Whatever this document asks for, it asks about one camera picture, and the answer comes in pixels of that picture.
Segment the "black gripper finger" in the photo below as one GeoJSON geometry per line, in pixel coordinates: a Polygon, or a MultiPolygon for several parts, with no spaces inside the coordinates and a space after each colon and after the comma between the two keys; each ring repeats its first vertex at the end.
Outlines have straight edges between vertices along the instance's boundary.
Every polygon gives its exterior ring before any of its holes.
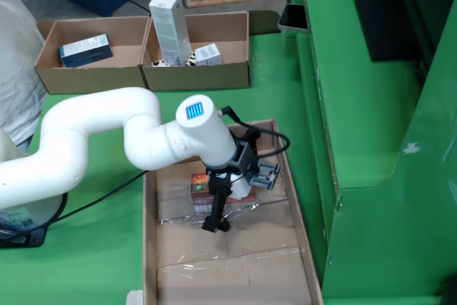
{"type": "Polygon", "coordinates": [[[211,214],[207,216],[201,226],[203,230],[210,232],[227,232],[231,226],[224,218],[223,212],[227,198],[231,195],[231,175],[225,177],[209,175],[209,193],[213,196],[211,214]]]}

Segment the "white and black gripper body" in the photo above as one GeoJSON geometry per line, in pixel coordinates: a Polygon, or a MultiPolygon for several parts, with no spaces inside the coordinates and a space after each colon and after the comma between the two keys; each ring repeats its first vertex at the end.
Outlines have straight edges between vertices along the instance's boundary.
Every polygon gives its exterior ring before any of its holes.
{"type": "Polygon", "coordinates": [[[222,194],[232,199],[246,198],[251,192],[251,185],[245,173],[233,166],[207,166],[206,173],[209,177],[209,193],[212,196],[222,194]]]}

